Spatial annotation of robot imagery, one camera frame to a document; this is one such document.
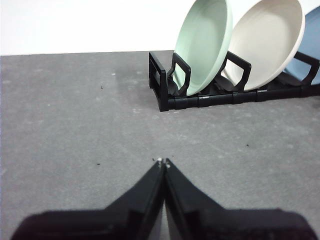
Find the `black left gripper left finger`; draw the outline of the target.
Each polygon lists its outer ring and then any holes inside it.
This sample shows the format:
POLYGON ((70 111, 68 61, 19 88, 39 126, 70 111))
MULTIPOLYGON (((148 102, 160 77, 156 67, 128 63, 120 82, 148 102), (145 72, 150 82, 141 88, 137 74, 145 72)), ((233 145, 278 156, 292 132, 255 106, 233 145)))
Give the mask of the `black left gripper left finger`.
POLYGON ((26 217, 13 240, 146 240, 164 202, 165 164, 157 160, 104 209, 46 211, 26 217))

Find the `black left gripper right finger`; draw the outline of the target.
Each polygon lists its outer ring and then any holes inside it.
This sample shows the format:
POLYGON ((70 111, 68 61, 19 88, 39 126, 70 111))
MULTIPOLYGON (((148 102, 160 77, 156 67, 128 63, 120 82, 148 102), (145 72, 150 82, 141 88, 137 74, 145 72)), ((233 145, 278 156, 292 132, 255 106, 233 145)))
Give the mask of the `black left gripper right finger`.
POLYGON ((227 209, 166 158, 165 207, 173 240, 316 240, 308 221, 296 212, 227 209))

